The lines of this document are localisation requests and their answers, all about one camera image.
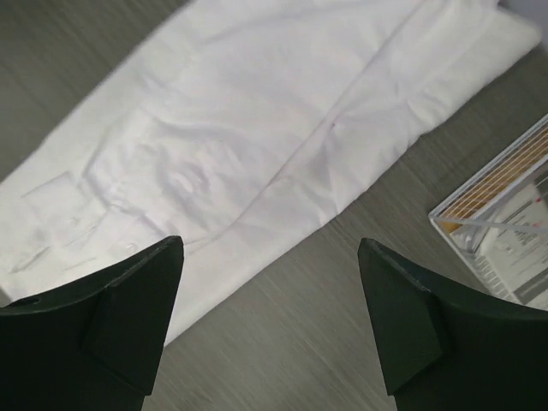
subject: transparent container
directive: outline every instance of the transparent container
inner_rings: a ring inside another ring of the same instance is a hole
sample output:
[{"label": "transparent container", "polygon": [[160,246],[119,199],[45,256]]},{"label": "transparent container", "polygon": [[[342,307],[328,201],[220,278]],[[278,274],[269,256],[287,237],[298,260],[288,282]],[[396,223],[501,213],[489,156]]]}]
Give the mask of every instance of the transparent container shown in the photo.
[{"label": "transparent container", "polygon": [[493,295],[548,309],[548,115],[428,217]]}]

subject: folded white fabric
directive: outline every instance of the folded white fabric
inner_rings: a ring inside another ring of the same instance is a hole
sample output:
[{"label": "folded white fabric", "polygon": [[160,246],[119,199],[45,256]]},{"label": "folded white fabric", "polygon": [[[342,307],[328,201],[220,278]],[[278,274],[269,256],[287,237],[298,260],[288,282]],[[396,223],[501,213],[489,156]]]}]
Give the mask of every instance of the folded white fabric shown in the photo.
[{"label": "folded white fabric", "polygon": [[169,342],[538,42],[493,0],[199,0],[0,186],[0,289],[181,235]]}]

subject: clear plastic box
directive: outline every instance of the clear plastic box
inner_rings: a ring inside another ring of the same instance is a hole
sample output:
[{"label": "clear plastic box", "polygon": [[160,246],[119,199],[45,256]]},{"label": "clear plastic box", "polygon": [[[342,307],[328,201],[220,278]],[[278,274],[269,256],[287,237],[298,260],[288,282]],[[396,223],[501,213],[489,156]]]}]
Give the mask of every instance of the clear plastic box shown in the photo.
[{"label": "clear plastic box", "polygon": [[493,295],[548,309],[548,115],[429,218]]}]

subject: white cloth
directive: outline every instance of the white cloth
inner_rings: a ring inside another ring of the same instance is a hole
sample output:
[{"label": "white cloth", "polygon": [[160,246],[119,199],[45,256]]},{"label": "white cloth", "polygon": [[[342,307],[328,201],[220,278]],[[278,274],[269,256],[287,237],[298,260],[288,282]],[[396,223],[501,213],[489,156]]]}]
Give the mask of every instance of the white cloth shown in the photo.
[{"label": "white cloth", "polygon": [[173,340],[539,42],[495,3],[193,3],[0,186],[0,288],[181,235]]}]

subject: gray wood floor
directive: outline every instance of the gray wood floor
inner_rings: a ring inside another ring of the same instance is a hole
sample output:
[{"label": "gray wood floor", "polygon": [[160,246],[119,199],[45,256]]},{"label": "gray wood floor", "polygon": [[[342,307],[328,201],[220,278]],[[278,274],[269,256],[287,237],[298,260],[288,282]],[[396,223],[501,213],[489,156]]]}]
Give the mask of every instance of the gray wood floor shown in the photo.
[{"label": "gray wood floor", "polygon": [[[0,178],[183,0],[0,0]],[[393,410],[355,257],[370,236],[479,287],[426,214],[548,112],[534,51],[165,351],[145,411]]]}]

